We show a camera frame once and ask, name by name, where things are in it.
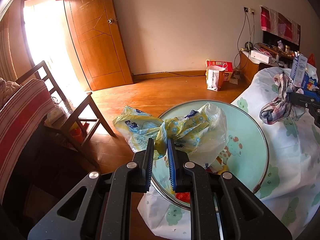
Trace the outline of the plaid checkered cloth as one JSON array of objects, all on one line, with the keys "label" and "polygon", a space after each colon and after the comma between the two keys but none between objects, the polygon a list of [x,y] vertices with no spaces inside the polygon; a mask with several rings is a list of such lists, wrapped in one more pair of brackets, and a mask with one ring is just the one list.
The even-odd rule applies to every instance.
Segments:
[{"label": "plaid checkered cloth", "polygon": [[304,94],[303,90],[295,87],[285,72],[276,74],[274,83],[278,86],[278,96],[260,110],[260,119],[268,125],[288,117],[298,120],[305,113],[305,107],[293,104],[289,96],[293,93]]}]

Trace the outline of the yellow white printed plastic bag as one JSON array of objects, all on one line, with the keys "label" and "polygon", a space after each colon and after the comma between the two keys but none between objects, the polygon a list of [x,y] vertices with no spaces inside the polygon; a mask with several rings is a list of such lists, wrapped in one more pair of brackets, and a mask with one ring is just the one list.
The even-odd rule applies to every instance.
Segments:
[{"label": "yellow white printed plastic bag", "polygon": [[207,168],[227,144],[226,115],[212,103],[185,116],[164,120],[126,106],[113,125],[135,153],[146,150],[148,140],[153,139],[155,160],[166,155],[171,138],[176,149],[187,153],[190,161]]}]

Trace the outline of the yellow sponge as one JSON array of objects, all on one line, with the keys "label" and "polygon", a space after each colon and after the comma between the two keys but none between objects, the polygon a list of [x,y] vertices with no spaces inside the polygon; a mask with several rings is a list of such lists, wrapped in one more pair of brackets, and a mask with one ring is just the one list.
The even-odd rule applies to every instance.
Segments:
[{"label": "yellow sponge", "polygon": [[223,166],[222,166],[222,169],[219,170],[219,171],[217,172],[217,174],[218,174],[218,175],[221,175],[223,172],[227,172],[227,171],[229,171],[228,166],[227,166],[227,165],[223,165]]}]

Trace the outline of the light blue cartoon trash bin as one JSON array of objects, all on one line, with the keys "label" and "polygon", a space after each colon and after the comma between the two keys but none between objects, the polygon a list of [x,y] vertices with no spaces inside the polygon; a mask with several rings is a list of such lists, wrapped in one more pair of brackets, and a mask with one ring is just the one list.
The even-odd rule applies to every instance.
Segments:
[{"label": "light blue cartoon trash bin", "polygon": [[222,163],[248,189],[256,194],[267,175],[270,154],[266,137],[257,122],[244,110],[215,100],[194,100],[171,107],[159,118],[185,116],[206,103],[222,109],[227,120],[227,144],[220,154]]}]

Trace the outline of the blue white LOOK carton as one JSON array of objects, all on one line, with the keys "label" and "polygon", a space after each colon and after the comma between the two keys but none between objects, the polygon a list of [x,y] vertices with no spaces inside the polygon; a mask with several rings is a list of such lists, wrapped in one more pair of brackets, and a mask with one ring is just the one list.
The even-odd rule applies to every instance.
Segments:
[{"label": "blue white LOOK carton", "polygon": [[316,89],[318,85],[317,68],[307,63],[302,81],[302,88],[307,90]]}]

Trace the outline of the red crumpled plastic bag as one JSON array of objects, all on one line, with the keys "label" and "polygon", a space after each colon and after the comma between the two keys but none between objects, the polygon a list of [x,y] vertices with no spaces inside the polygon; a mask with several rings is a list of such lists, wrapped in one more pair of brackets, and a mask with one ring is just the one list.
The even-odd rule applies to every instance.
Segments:
[{"label": "red crumpled plastic bag", "polygon": [[189,192],[179,192],[175,194],[175,197],[184,202],[190,204],[190,193]]}]

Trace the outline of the red bag on cabinet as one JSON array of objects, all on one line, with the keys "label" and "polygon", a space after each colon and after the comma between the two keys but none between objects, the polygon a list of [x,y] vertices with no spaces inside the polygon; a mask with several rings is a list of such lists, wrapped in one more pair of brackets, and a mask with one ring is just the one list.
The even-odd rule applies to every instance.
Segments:
[{"label": "red bag on cabinet", "polygon": [[310,54],[310,56],[308,57],[308,64],[312,65],[313,67],[316,66],[315,64],[315,56],[313,53]]}]

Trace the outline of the white long box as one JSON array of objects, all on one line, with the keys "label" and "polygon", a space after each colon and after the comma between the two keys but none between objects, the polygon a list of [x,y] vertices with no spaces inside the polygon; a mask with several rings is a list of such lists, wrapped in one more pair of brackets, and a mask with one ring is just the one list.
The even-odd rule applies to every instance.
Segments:
[{"label": "white long box", "polygon": [[251,51],[251,58],[259,60],[265,64],[269,64],[271,62],[271,56],[268,56],[258,50]]}]

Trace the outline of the white green cloud bedsheet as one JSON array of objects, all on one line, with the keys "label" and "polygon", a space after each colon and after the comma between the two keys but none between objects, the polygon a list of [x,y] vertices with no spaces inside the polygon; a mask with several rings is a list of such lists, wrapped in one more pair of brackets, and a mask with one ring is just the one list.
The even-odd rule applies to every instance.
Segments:
[{"label": "white green cloud bedsheet", "polygon": [[[309,112],[267,125],[267,175],[257,197],[287,226],[294,239],[319,239],[319,128]],[[190,238],[189,211],[171,204],[156,189],[138,211],[151,232],[168,239]]]}]

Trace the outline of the black television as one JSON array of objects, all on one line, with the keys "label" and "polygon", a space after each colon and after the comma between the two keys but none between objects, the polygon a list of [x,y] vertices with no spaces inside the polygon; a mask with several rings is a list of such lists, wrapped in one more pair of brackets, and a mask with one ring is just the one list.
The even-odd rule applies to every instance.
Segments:
[{"label": "black television", "polygon": [[268,31],[263,31],[263,41],[261,47],[264,47],[266,50],[273,53],[281,52],[291,54],[295,51],[300,51],[300,43],[295,44]]}]

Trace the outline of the red gift box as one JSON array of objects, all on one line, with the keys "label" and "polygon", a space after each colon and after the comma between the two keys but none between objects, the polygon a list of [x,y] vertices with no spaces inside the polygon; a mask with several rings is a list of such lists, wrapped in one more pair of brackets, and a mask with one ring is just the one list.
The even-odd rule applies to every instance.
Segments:
[{"label": "red gift box", "polygon": [[206,68],[209,69],[212,66],[217,66],[224,71],[223,73],[224,81],[229,81],[231,79],[231,76],[233,74],[232,62],[206,59]]}]

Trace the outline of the dark wooden chair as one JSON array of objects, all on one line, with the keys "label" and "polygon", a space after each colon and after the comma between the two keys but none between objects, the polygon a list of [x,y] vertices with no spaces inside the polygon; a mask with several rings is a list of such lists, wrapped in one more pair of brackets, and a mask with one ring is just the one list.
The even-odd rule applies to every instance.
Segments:
[{"label": "dark wooden chair", "polygon": [[[44,61],[41,61],[39,64],[28,70],[25,74],[16,79],[15,82],[22,85],[41,69],[45,72],[45,75],[40,79],[44,82],[50,81],[52,88],[48,91],[52,98],[57,96],[57,105],[64,111],[62,117],[58,118],[53,124],[46,126],[51,132],[63,135],[73,148],[82,154],[86,153],[84,146],[90,141],[100,125],[103,126],[110,136],[116,136],[95,104],[92,93],[83,92],[74,98],[67,98]],[[78,142],[70,133],[74,124],[78,125],[82,131],[82,135],[85,136],[82,142]]]}]

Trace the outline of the white paper shopping bag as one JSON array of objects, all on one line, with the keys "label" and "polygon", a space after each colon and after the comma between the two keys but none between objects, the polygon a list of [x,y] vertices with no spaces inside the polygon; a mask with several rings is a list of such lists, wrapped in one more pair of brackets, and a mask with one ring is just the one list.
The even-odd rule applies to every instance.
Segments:
[{"label": "white paper shopping bag", "polygon": [[206,85],[208,90],[216,92],[220,90],[224,82],[223,73],[224,71],[217,66],[206,69]]}]

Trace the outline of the wooden door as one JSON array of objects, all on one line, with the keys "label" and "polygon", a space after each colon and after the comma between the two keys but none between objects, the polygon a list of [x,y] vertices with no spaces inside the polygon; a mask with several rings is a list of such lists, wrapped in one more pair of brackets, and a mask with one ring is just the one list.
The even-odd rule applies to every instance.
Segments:
[{"label": "wooden door", "polygon": [[113,0],[63,1],[73,46],[89,88],[132,84]]}]

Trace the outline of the wall power outlet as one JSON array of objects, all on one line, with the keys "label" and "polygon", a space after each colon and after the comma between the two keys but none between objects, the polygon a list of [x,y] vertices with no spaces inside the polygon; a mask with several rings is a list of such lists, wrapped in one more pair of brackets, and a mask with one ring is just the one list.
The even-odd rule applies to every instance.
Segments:
[{"label": "wall power outlet", "polygon": [[248,8],[248,7],[244,7],[244,12],[245,12],[245,13],[252,14],[252,15],[255,14],[255,10],[252,9],[252,8]]}]

